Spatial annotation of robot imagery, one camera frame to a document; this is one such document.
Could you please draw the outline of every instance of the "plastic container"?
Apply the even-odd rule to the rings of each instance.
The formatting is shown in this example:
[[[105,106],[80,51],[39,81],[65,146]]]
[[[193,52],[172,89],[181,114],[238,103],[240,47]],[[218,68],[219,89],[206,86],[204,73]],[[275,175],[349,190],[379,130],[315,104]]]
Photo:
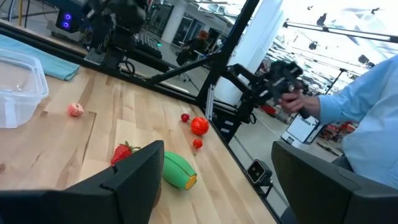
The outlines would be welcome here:
[[[16,128],[31,119],[49,95],[40,61],[0,49],[0,128]]]

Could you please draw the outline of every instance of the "floor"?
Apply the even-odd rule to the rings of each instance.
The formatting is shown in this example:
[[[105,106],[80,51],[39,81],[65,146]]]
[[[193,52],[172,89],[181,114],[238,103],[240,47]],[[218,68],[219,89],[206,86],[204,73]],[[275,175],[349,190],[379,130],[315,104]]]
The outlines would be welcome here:
[[[27,0],[23,0],[23,2],[23,11],[25,12]],[[7,17],[7,10],[10,3],[11,0],[6,0],[3,6],[0,8],[1,17]],[[16,2],[13,15],[18,15],[18,5],[19,2]],[[41,1],[31,0],[29,14],[53,11],[56,11],[56,9],[46,4],[43,5]],[[41,34],[51,36],[51,32],[47,30],[45,26],[47,25],[47,20],[55,21],[56,17],[56,13],[29,16],[27,20],[27,28]],[[18,19],[13,19],[12,23],[17,24]],[[175,61],[175,53],[178,51],[178,48],[162,41],[161,43],[162,46],[159,47],[159,50],[162,52],[163,60],[177,65]],[[148,75],[156,75],[160,73],[157,70],[140,63],[134,63],[134,65],[136,70],[141,73]],[[197,95],[208,75],[208,70],[204,68],[196,68],[187,72],[187,75],[191,78],[191,82],[184,82],[181,78],[172,78],[167,81],[173,85],[177,85],[180,88],[188,90],[193,95]],[[271,118],[262,111],[255,110],[254,114],[257,116],[258,122],[256,124],[242,124],[229,145],[245,167],[250,166],[253,159],[260,159],[264,161],[273,172],[275,172],[271,161],[272,143],[280,139],[280,136],[286,130],[287,125],[279,120]],[[331,162],[336,159],[336,156],[324,151],[316,144],[309,146],[306,151],[326,161]],[[274,183],[274,188],[271,190],[270,195],[268,196],[268,201],[274,210],[281,215],[288,206],[288,203],[275,175],[272,176],[272,180]]]

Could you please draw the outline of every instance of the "wooden table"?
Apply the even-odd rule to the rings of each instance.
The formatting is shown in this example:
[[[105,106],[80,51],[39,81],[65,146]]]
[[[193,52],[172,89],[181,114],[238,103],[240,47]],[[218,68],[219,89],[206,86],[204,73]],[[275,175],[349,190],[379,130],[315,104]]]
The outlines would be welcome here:
[[[197,138],[182,113],[203,116],[196,106],[81,67],[70,82],[47,77],[50,94],[33,118],[0,129],[0,189],[65,189],[107,168],[124,141],[145,146],[161,139],[193,166],[198,182],[188,191],[162,183],[150,223],[275,223],[215,130]],[[81,118],[65,110],[83,105]]]

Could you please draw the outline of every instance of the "light blue shirt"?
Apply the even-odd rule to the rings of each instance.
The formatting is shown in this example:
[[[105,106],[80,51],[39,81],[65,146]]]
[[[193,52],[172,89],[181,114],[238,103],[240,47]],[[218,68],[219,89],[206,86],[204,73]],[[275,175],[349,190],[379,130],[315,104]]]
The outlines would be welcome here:
[[[321,123],[359,122],[343,140],[355,173],[398,189],[398,56],[319,100]]]

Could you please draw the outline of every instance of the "blue cloth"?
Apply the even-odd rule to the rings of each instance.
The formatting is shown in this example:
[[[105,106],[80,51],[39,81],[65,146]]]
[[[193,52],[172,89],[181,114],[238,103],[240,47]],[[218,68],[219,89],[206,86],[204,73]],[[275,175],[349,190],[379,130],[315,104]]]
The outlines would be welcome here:
[[[343,140],[355,173],[398,189],[398,56],[319,100],[322,123],[359,122]]]
[[[47,54],[30,45],[14,40],[5,35],[0,35],[0,48],[12,50],[22,54],[36,57],[40,60],[44,73],[54,78],[69,81],[77,73],[79,65],[70,63],[53,55]]]

